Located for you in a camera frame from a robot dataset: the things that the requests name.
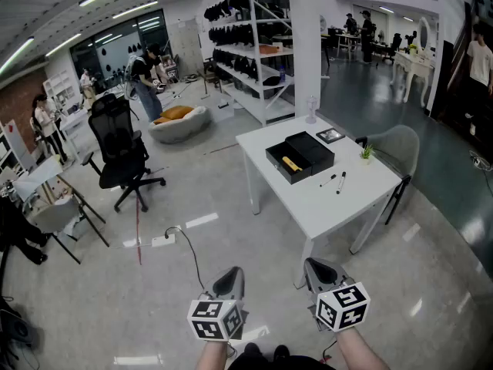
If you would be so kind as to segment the grey beanbag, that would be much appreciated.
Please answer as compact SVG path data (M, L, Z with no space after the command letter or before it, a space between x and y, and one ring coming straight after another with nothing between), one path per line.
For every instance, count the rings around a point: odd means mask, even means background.
M182 142L205 129L211 122L210 110L205 106L192 107L193 111L182 119L167 123L149 124L149 135L160 143L173 144Z

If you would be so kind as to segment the white metal shelf rack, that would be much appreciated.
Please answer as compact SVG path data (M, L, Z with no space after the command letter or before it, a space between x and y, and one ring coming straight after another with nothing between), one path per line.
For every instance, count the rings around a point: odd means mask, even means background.
M212 0L204 8L220 3ZM235 52L241 56L255 58L258 81L246 74L231 69L213 59L221 85L228 96L242 106L262 125L270 125L294 117L294 67L293 67L293 26L290 19L290 0L250 0L250 12L233 13L230 17L215 22L206 22L206 35L212 27L240 25L250 23L253 28L254 46L219 46L219 50ZM279 52L262 55L259 45L274 45ZM270 76L278 76L279 68L284 66L286 81L278 86L263 86L263 81Z

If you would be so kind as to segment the person's right forearm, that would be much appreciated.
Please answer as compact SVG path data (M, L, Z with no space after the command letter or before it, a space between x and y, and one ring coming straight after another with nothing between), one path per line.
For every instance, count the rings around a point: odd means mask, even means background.
M356 328L339 331L337 344L348 370L390 370Z

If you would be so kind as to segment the grey shell chair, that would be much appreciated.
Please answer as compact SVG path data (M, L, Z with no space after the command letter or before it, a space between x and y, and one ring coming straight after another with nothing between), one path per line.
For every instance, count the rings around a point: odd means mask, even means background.
M374 148L374 156L401 178L401 183L396 186L385 207L388 208L394 200L394 205L385 222L388 225L417 168L420 150L419 137L409 126L396 125L382 133L358 137L355 142L362 149L367 144L371 144Z

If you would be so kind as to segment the person's black trousers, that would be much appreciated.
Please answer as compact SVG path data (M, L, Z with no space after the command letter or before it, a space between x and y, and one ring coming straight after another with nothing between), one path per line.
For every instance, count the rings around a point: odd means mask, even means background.
M241 354L228 370L336 370L321 362L302 355L292 355L269 361L262 355Z

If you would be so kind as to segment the white vanity table with mirror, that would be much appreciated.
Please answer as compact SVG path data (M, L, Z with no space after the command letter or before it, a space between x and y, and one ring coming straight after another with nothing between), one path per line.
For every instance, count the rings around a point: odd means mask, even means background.
M429 79L436 63L435 53L432 51L433 46L431 44L431 27L425 17L419 19L417 38L415 40L417 41L416 48L410 49L409 53L396 52L390 85L394 85L397 79L397 70L402 68L407 73L403 98L403 101L407 102L413 78L421 78L423 80L421 107L424 108L426 107L425 96L429 87Z

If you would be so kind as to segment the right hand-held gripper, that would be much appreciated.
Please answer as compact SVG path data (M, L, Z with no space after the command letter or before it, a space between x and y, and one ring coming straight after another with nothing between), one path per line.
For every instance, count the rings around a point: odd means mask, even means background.
M319 331L337 333L365 321L370 296L339 264L309 257L304 276L313 302L309 310Z

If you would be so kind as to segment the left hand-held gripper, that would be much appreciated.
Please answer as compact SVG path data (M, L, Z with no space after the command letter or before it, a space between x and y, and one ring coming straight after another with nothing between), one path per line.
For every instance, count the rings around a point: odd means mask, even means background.
M191 302L187 321L193 334L204 341L240 340L246 312L243 310L245 279L238 266L221 271L208 281Z

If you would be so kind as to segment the orange cushion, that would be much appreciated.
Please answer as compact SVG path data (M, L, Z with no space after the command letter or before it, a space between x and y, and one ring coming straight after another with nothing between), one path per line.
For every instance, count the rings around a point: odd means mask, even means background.
M153 123L158 125L160 123L167 123L172 120L182 119L188 113L193 111L189 106L174 106L160 113L159 118L155 119Z

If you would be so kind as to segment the black box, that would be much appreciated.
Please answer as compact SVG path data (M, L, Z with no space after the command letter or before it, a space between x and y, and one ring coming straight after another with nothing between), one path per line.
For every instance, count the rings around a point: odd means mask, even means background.
M266 156L289 184L330 169L335 158L332 151L306 131L288 136L283 142L266 148ZM282 161L284 156L288 156L302 171L292 171Z

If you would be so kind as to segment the row of black bags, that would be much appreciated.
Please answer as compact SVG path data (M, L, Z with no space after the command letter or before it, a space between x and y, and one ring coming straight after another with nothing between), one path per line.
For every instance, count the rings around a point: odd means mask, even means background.
M250 12L250 0L222 0L220 3L206 8L204 18L209 22L230 17L233 13L246 14ZM254 46L253 28L250 23L240 25L225 25L212 27L208 36L216 46L213 50L213 59L216 62L246 74L255 82L258 81L258 70L255 58L248 58L235 52L219 50L219 46Z

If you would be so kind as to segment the person's left forearm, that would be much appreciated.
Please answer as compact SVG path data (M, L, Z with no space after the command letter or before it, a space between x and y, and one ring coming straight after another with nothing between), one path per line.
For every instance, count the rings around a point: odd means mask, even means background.
M207 341L196 364L196 370L225 370L228 344L225 341Z

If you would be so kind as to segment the black office chair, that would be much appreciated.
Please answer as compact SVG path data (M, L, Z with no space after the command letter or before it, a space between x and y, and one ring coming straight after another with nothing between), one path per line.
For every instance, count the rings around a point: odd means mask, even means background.
M86 154L82 165L90 165L99 175L100 188L124 189L114 205L115 212L119 212L120 204L131 193L136 194L141 211L146 212L148 207L140 188L154 183L164 187L166 181L162 177L144 177L151 173L146 167L149 154L142 140L142 133L132 127L129 101L123 97L118 98L113 93L100 97L92 104L88 124L99 144L103 167L96 166L92 152Z

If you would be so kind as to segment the black picture frame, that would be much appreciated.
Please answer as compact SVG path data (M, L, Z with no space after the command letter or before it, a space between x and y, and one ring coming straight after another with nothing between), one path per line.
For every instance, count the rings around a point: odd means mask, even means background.
M319 133L316 134L316 136L324 141L326 144L331 144L335 141L341 140L345 137L343 133L340 133L337 129L335 128L330 128L326 129L324 131L320 131Z

